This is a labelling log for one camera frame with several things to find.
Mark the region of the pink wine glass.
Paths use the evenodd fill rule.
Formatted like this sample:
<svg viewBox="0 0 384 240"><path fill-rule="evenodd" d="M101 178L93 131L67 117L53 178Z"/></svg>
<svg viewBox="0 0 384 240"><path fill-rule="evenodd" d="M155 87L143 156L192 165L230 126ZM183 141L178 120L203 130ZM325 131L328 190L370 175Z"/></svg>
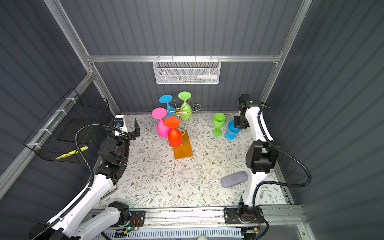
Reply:
<svg viewBox="0 0 384 240"><path fill-rule="evenodd" d="M160 137L167 138L171 128L164 125L165 117L167 116L167 110L164 108L155 108L152 111L152 117L158 120L157 131Z"/></svg>

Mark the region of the red wine glass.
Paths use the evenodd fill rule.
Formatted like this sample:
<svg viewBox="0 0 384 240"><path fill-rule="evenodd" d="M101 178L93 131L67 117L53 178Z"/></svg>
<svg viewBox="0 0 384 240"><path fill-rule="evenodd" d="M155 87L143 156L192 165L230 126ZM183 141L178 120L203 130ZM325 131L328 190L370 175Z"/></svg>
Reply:
<svg viewBox="0 0 384 240"><path fill-rule="evenodd" d="M183 144L183 136L180 130L177 127L180 124L180 119L178 117L172 116L168 117L164 121L164 125L171 130L168 133L169 145L173 148L177 148Z"/></svg>

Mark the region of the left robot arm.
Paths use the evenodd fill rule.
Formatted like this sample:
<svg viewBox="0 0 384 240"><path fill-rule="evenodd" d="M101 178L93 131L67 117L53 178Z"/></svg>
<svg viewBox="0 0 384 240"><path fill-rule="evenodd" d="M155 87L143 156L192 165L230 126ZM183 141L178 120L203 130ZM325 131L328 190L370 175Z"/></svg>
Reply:
<svg viewBox="0 0 384 240"><path fill-rule="evenodd" d="M47 223L37 223L30 231L31 240L91 240L113 225L120 228L133 227L135 218L131 215L127 204L112 202L100 214L85 223L82 220L96 202L120 180L129 161L130 142L140 137L138 122L134 122L132 132L124 130L124 118L114 118L109 125L88 124L80 128L75 135L77 152L90 171L90 179L82 191L74 197L57 215ZM102 163L94 170L83 154L78 137L82 131L90 127L102 127L108 137L104 139L98 150Z"/></svg>

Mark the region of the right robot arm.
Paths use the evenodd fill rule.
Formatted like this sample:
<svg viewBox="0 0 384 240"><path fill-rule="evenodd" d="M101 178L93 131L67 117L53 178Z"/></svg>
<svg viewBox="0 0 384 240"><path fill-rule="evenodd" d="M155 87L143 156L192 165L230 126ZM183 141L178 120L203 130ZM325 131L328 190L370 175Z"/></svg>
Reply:
<svg viewBox="0 0 384 240"><path fill-rule="evenodd" d="M263 214L260 208L261 187L270 171L275 167L278 151L266 140L270 137L263 114L260 113L265 104L252 100L250 95L243 94L239 97L239 114L234 117L234 129L251 129L253 142L246 153L246 171L237 172L221 179L221 184L228 189L246 184L246 190L236 208L224 208L225 223L234 224L260 224Z"/></svg>

